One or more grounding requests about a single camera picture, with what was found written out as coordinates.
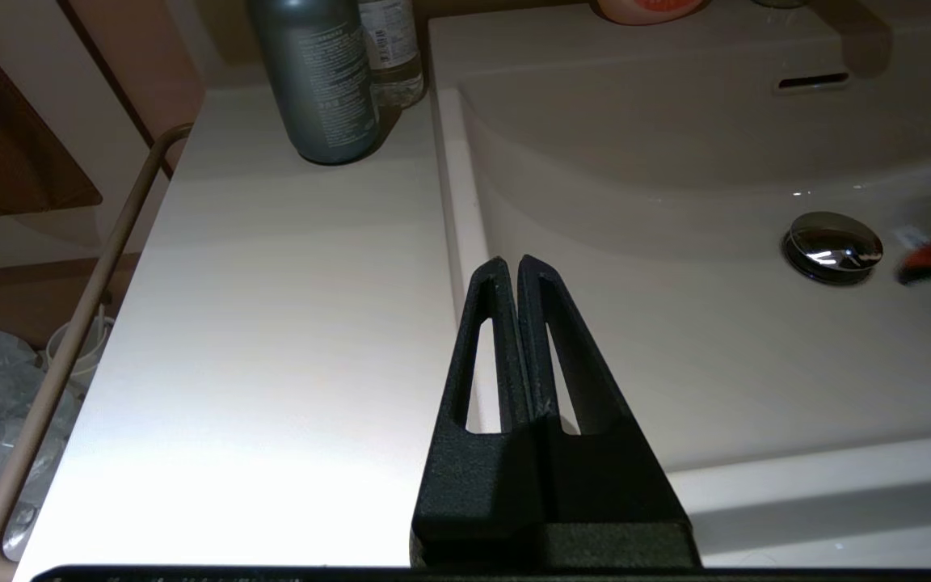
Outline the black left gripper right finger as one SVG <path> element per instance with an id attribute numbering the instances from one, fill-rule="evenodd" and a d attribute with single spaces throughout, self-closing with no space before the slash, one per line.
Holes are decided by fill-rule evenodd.
<path id="1" fill-rule="evenodd" d="M 698 568 L 693 528 L 561 275 L 525 255 L 518 319 L 551 567 Z"/>

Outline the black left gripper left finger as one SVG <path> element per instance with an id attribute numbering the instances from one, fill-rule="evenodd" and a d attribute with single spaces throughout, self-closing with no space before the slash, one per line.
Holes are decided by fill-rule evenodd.
<path id="1" fill-rule="evenodd" d="M 466 430 L 481 326 L 494 325 L 501 431 Z M 435 431 L 411 517 L 414 568 L 534 568 L 544 506 L 527 360 L 507 262 L 470 277 Z"/>

